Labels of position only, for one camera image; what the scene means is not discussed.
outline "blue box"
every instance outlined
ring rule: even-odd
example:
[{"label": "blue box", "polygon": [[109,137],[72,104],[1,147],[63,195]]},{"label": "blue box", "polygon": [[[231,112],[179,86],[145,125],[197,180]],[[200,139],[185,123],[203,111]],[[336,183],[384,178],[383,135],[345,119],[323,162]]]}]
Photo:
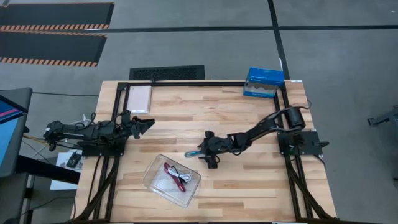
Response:
[{"label": "blue box", "polygon": [[273,98],[277,89],[283,84],[283,71],[250,68],[243,87],[243,95]]}]

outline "black floor mat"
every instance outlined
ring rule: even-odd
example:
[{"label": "black floor mat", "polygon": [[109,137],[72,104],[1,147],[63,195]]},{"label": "black floor mat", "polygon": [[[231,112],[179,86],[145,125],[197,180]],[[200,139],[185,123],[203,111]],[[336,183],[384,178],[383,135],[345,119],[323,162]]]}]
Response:
[{"label": "black floor mat", "polygon": [[204,80],[204,65],[130,68],[130,80]]},{"label": "black floor mat", "polygon": [[2,31],[0,62],[95,67],[105,42],[103,34]]},{"label": "black floor mat", "polygon": [[0,30],[105,29],[113,2],[0,6]]}]

